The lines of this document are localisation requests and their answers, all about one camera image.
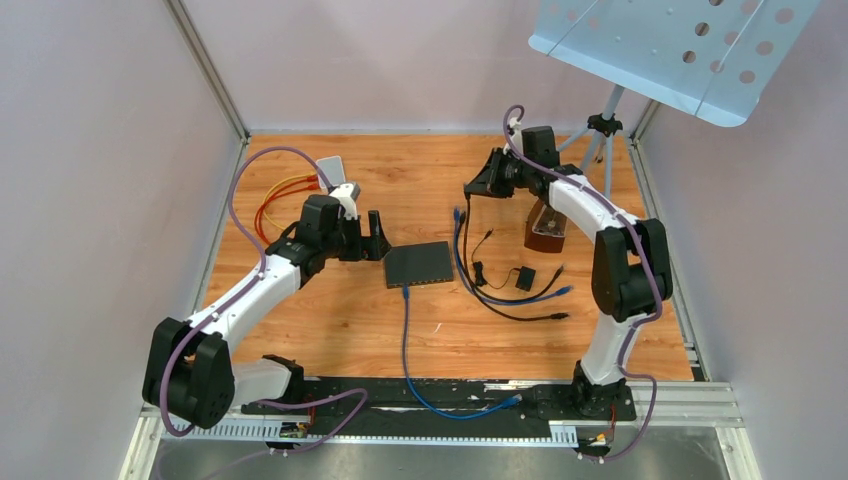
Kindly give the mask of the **black network switch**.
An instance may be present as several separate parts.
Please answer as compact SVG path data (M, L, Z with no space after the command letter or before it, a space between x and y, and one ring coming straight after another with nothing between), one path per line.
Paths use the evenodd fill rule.
M454 280L447 241L393 247L384 258L388 289L447 283Z

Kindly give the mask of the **small white router box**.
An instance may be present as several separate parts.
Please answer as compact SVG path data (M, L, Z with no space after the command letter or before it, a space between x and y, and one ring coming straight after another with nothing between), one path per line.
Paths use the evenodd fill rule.
M319 186L328 190L329 186L338 186L347 181L342 157L339 155L320 158L316 161L323 176L318 176Z

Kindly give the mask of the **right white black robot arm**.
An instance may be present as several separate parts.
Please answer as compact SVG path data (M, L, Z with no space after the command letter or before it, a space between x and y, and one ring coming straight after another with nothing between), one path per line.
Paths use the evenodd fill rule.
M577 413L596 417L631 376L626 363L639 329L661 316L673 292L666 229L616 206L579 168L561 164L551 127L509 123L503 132L505 146L491 151L464 195L506 199L526 189L591 240L591 291L600 315L570 393Z

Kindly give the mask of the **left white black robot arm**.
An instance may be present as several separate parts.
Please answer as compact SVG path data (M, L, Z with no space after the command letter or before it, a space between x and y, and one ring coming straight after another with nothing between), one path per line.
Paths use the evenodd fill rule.
M236 364L232 353L286 298L302 289L331 259L380 261L390 251L378 211L361 229L356 201L347 194L311 195L300 217L260 250L256 266L222 297L186 320L166 318L155 328L142 398L165 421L209 429L234 406L269 400L283 413L298 411L306 386L292 361L268 354Z

